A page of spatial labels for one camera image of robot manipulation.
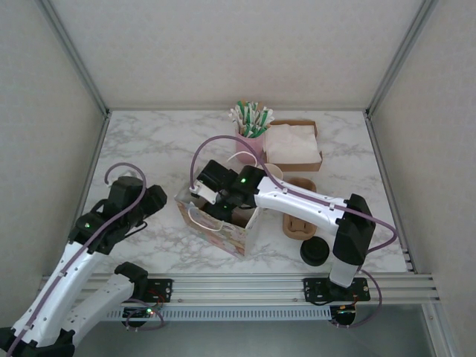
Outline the coffee cup with black lid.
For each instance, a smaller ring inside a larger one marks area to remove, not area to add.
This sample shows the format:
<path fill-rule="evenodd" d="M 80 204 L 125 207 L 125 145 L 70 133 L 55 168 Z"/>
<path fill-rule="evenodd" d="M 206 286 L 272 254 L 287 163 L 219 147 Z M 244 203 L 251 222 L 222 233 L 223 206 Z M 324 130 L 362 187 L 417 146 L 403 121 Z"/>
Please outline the coffee cup with black lid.
<path fill-rule="evenodd" d="M 330 249 L 328 243 L 321 237 L 312 237 L 302 242 L 300 256 L 309 266 L 322 266 L 328 259 Z"/>
<path fill-rule="evenodd" d="M 219 221 L 233 223 L 233 212 L 229 210 L 212 210 L 208 214 Z"/>

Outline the white paper carry bag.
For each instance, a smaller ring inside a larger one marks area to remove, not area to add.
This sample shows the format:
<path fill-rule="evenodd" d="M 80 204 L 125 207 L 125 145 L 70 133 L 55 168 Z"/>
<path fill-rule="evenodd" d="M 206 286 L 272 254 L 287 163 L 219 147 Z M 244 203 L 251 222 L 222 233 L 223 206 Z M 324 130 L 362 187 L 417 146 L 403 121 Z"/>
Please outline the white paper carry bag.
<path fill-rule="evenodd" d="M 204 168 L 195 171 L 194 181 Z M 190 185 L 185 184 L 175 196 L 185 223 L 211 245 L 240 259 L 245 258 L 257 238 L 261 210 L 258 207 L 247 210 L 236 208 L 232 224 L 219 221 L 204 211 L 206 201 L 192 195 L 189 188 Z"/>

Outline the pink cylindrical holder cup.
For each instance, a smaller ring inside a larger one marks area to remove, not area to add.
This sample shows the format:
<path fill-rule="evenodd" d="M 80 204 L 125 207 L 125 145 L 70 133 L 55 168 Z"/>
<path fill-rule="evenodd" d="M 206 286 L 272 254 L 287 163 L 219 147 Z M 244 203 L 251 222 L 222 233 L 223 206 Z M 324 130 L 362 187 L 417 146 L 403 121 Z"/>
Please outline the pink cylindrical holder cup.
<path fill-rule="evenodd" d="M 246 138 L 236 132 L 235 136 L 247 143 L 244 145 L 241 141 L 236 142 L 236 159 L 238 161 L 243 164 L 254 164 L 254 157 L 261 158 L 263 156 L 264 135 L 257 138 Z"/>

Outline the stack of paper cups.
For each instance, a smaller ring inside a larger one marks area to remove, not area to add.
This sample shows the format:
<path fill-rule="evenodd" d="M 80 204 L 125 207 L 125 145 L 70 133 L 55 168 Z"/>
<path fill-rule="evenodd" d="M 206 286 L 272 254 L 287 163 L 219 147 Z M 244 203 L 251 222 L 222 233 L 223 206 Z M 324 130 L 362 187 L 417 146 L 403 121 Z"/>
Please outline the stack of paper cups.
<path fill-rule="evenodd" d="M 266 163 L 264 164 L 263 168 L 267 169 L 268 172 L 277 180 L 283 179 L 283 172 L 277 165 Z"/>

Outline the brown cardboard napkin tray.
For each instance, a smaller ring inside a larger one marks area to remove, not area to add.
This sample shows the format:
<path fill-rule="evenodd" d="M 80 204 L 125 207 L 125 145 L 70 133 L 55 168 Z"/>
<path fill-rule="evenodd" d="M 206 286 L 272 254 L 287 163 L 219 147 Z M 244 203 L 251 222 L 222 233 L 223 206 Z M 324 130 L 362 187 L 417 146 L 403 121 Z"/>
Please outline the brown cardboard napkin tray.
<path fill-rule="evenodd" d="M 315 136 L 318 142 L 318 128 L 316 122 L 312 120 L 276 120 L 271 123 L 271 126 L 273 125 L 281 125 L 281 124 L 290 124 L 290 125 L 313 125 L 314 130 L 315 130 Z M 277 165 L 282 171 L 284 172 L 317 172 L 321 168 L 323 158 L 322 158 L 322 152 L 320 150 L 320 155 L 321 155 L 321 163 L 317 164 L 275 164 Z M 265 153 L 266 161 L 271 164 L 271 162 L 268 161 L 266 153 Z"/>

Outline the white paper napkin stack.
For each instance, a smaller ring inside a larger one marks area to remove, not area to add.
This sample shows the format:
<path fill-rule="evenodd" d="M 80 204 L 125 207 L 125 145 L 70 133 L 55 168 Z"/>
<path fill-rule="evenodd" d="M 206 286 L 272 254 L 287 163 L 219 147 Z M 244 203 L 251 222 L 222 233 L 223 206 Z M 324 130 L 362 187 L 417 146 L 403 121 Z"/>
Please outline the white paper napkin stack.
<path fill-rule="evenodd" d="M 266 131 L 265 153 L 272 164 L 321 163 L 313 125 L 273 125 Z"/>

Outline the brown pulp cup carrier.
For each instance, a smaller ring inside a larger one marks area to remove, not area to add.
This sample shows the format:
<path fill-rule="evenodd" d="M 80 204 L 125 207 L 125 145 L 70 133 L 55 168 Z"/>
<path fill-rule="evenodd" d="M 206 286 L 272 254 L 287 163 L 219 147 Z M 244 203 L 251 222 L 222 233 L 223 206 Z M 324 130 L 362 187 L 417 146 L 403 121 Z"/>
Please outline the brown pulp cup carrier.
<path fill-rule="evenodd" d="M 288 183 L 300 188 L 317 192 L 315 183 L 307 178 L 293 177 Z M 290 239 L 308 240 L 311 239 L 317 231 L 317 226 L 288 214 L 283 214 L 283 233 Z"/>

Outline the small electronics board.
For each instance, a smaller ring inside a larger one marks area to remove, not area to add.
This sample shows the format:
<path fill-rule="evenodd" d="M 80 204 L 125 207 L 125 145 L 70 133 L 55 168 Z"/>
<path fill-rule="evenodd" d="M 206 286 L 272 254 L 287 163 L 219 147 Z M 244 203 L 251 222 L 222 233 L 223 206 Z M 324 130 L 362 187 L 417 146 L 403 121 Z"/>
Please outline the small electronics board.
<path fill-rule="evenodd" d="M 155 311 L 152 308 L 146 307 L 125 307 L 123 309 L 123 318 L 150 318 L 155 314 Z"/>
<path fill-rule="evenodd" d="M 354 304 L 332 306 L 331 313 L 333 319 L 336 319 L 338 315 L 354 315 L 356 313 L 356 307 Z"/>

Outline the aluminium front mounting rail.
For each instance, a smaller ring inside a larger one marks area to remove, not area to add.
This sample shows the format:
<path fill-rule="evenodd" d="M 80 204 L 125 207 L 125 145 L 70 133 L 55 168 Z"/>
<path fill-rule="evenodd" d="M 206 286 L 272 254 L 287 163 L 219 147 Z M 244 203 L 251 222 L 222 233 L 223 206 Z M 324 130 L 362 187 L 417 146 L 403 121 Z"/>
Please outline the aluminium front mounting rail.
<path fill-rule="evenodd" d="M 303 279 L 308 274 L 150 274 L 173 280 L 172 306 L 297 306 L 304 305 Z M 387 305 L 439 303 L 436 283 L 429 274 L 372 273 Z"/>

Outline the aluminium frame post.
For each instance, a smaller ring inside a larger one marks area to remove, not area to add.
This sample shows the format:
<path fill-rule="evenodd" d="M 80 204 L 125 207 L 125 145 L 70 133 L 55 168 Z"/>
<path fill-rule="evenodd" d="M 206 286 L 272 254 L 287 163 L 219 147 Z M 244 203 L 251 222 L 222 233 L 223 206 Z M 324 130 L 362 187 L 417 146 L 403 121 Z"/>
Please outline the aluminium frame post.
<path fill-rule="evenodd" d="M 443 323 L 437 311 L 437 305 L 425 303 L 422 305 L 422 311 L 435 356 L 452 357 L 450 345 L 443 329 Z"/>
<path fill-rule="evenodd" d="M 36 6 L 41 11 L 45 20 L 51 27 L 53 34 L 57 38 L 59 44 L 69 59 L 72 67 L 77 72 L 78 77 L 86 88 L 90 98 L 93 100 L 95 106 L 99 109 L 102 116 L 107 118 L 110 110 L 102 98 L 99 89 L 95 85 L 87 67 L 85 66 L 80 53 L 76 49 L 68 31 L 61 20 L 54 3 L 51 0 L 34 0 Z"/>
<path fill-rule="evenodd" d="M 410 25 L 408 26 L 408 29 L 405 31 L 405 35 L 402 37 L 402 41 L 399 43 L 399 46 L 397 47 L 389 66 L 387 67 L 381 81 L 379 82 L 377 89 L 370 100 L 370 103 L 364 111 L 368 120 L 370 120 L 372 116 L 375 115 L 383 100 L 387 96 L 387 93 L 390 91 L 393 82 L 398 76 L 413 47 L 415 46 L 438 2 L 439 0 L 421 1 L 413 19 L 411 20 Z"/>

